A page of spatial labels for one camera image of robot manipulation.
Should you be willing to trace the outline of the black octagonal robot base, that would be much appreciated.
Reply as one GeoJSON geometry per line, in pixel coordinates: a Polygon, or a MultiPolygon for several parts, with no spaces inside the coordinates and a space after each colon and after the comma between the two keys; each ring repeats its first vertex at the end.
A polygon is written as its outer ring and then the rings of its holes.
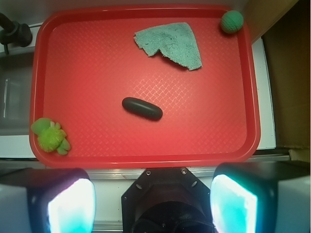
{"type": "Polygon", "coordinates": [[[185,167],[148,168],[121,197],[124,233],[214,233],[210,189],[185,167]]]}

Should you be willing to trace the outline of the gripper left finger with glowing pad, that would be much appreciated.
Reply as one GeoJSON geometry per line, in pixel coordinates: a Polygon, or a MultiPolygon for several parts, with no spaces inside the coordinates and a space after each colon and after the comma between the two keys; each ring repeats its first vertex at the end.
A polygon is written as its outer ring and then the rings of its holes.
{"type": "Polygon", "coordinates": [[[95,187],[81,168],[0,170],[2,233],[90,233],[95,187]]]}

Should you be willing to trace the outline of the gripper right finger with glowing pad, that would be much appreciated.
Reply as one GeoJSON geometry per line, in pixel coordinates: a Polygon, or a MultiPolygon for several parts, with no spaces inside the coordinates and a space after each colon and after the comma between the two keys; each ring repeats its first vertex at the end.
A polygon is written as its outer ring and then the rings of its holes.
{"type": "Polygon", "coordinates": [[[307,162],[222,163],[211,182],[219,233],[309,233],[311,166],[307,162]]]}

